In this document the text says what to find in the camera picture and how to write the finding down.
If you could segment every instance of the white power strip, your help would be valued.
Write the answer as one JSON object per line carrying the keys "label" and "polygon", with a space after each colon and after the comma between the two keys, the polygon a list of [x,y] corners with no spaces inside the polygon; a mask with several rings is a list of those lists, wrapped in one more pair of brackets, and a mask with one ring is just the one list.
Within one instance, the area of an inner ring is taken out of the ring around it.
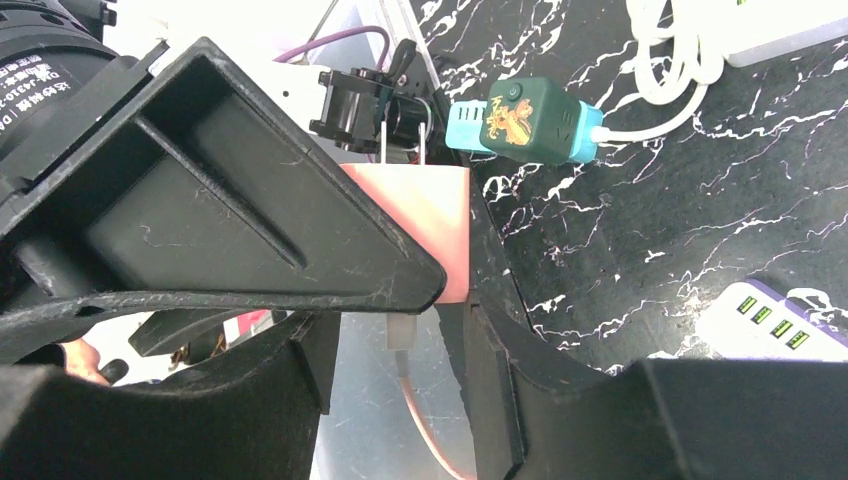
{"label": "white power strip", "polygon": [[695,329],[727,359],[848,362],[848,339],[755,281],[729,286]]}
{"label": "white power strip", "polygon": [[724,0],[716,38],[734,67],[745,67],[848,35],[846,0]]}

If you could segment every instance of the black plastic bracket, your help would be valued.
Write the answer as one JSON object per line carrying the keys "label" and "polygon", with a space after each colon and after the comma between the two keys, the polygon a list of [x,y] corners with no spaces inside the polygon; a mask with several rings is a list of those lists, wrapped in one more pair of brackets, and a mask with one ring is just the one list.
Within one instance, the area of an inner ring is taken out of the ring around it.
{"label": "black plastic bracket", "polygon": [[156,385],[0,367],[0,478],[307,479],[339,321],[297,312]]}
{"label": "black plastic bracket", "polygon": [[114,27],[118,24],[118,13],[108,6],[109,3],[117,3],[117,0],[60,0],[59,3],[100,42],[103,41],[103,29],[107,25]]}
{"label": "black plastic bracket", "polygon": [[142,357],[170,355],[204,332],[252,310],[163,310],[130,335],[130,346]]}
{"label": "black plastic bracket", "polygon": [[322,72],[318,83],[327,87],[326,108],[321,120],[312,120],[309,129],[344,150],[377,153],[380,124],[385,121],[387,145],[406,150],[416,147],[419,124],[429,124],[432,130],[434,121],[432,92],[423,94],[430,84],[426,67],[423,72],[409,71],[416,63],[424,62],[415,42],[405,39],[386,72],[368,68]]}
{"label": "black plastic bracket", "polygon": [[834,478],[848,469],[848,365],[640,360],[609,377],[481,300],[464,321],[480,480]]}
{"label": "black plastic bracket", "polygon": [[[208,39],[155,78],[101,72],[55,117],[0,166],[29,184],[0,204],[0,362],[137,311],[419,313],[444,288],[438,262]],[[35,236],[60,248],[22,255]],[[91,287],[50,298],[66,278]]]}

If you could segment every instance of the human hand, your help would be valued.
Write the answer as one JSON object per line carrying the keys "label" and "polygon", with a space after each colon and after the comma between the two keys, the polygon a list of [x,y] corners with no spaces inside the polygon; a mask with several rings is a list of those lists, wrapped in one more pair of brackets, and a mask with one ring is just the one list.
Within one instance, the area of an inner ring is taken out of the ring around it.
{"label": "human hand", "polygon": [[65,350],[65,371],[68,374],[107,387],[111,385],[97,369],[100,353],[96,348],[81,338],[61,345]]}

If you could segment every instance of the black marble surface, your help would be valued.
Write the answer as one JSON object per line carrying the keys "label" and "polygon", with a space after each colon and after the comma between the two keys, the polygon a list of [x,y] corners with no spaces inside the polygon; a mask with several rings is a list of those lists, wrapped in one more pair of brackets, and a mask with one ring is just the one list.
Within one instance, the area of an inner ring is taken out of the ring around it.
{"label": "black marble surface", "polygon": [[[634,130],[671,118],[691,93],[620,106],[636,91],[623,0],[412,4],[453,100],[548,76],[599,104],[610,128]],[[581,168],[475,159],[536,332],[613,374],[639,357],[714,356],[694,321],[748,278],[848,327],[846,70],[848,41],[727,67],[684,126],[603,147]]]}

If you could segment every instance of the white charging cable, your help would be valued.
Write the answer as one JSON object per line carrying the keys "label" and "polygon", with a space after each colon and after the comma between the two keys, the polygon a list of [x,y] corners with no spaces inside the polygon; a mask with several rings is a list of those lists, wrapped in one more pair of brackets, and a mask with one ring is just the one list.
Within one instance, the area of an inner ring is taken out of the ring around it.
{"label": "white charging cable", "polygon": [[[636,88],[647,102],[667,105],[677,100],[694,80],[697,83],[689,103],[674,118],[647,130],[618,132],[606,127],[592,129],[592,141],[641,142],[665,135],[686,123],[724,71],[721,43],[716,39],[715,19],[721,8],[711,1],[671,0],[673,23],[660,27],[669,0],[627,0],[631,30],[636,39],[634,59]],[[662,79],[653,71],[651,47],[674,40],[671,65]]]}

